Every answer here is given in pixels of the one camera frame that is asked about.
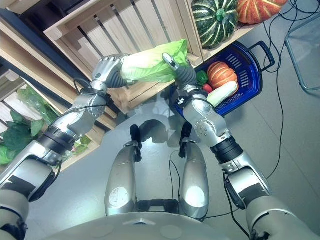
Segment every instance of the floor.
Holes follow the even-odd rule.
[[[305,11],[316,6],[315,0],[303,1],[303,6],[301,1],[298,2]],[[294,15],[293,12],[287,17],[293,18]],[[272,39],[277,46],[282,45],[289,26],[290,22],[283,19],[275,21]],[[320,85],[319,27],[320,18],[292,39],[304,79],[314,87]],[[250,47],[261,40],[268,42],[263,25],[241,38],[240,42]],[[261,51],[255,54],[257,59],[263,61]],[[320,235],[320,91],[313,94],[302,91],[286,47],[278,79],[284,128],[280,164],[269,182],[274,195]],[[44,197],[30,205],[27,240],[42,239],[105,216],[108,175],[117,153],[130,140],[129,128],[132,124],[143,125],[144,136],[143,159],[136,164],[138,199],[171,197],[169,158],[172,152],[178,150],[183,119],[170,110],[165,96],[164,91],[131,112],[128,120],[105,135],[99,149],[63,171]],[[262,93],[228,114],[225,120],[237,142],[251,155],[262,172],[269,175],[278,160],[282,123],[276,74],[264,72]],[[227,213],[230,209],[223,188],[222,171],[203,142],[199,142],[199,146],[206,159],[210,186],[207,216]],[[177,152],[172,154],[172,160],[182,175],[184,160],[178,157]],[[173,180],[177,196],[178,178],[174,171]],[[246,226],[244,211],[237,211],[235,217]],[[204,223],[225,233],[230,239],[246,239],[230,215],[207,219]]]

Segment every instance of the white radish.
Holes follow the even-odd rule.
[[[221,87],[211,92],[206,98],[214,107],[218,106],[225,99],[233,95],[238,89],[238,84],[235,81],[229,81]]]

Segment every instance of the robot forearm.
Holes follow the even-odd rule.
[[[81,90],[73,106],[32,141],[0,176],[0,238],[22,240],[29,202],[38,200],[56,180],[52,166],[88,133],[104,113],[110,95],[107,89],[122,87],[119,69],[122,57],[106,57],[93,71],[92,86]]]
[[[215,154],[227,175],[224,184],[233,203],[240,209],[246,209],[251,239],[319,240],[320,237],[311,232],[282,202],[271,196],[271,188],[262,172],[236,143],[225,120],[214,112],[205,94],[197,90],[195,74],[191,73],[194,70],[180,67],[166,54],[162,57],[176,72],[180,90],[187,93],[179,98],[184,118]]]

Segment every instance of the blue basket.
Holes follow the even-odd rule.
[[[270,62],[270,64],[263,69],[261,69],[259,62],[251,52],[251,50],[257,46],[262,47]],[[261,93],[263,88],[262,72],[272,67],[275,64],[275,59],[263,41],[257,42],[250,48],[235,41],[201,64],[195,71],[199,72],[203,70],[207,72],[208,67],[214,62],[225,62],[235,71],[238,77],[238,91],[215,108],[218,114],[224,116]],[[176,105],[175,108],[182,114],[180,107]]]

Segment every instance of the green squash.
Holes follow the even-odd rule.
[[[203,48],[227,40],[238,24],[238,0],[194,0],[191,4]]]

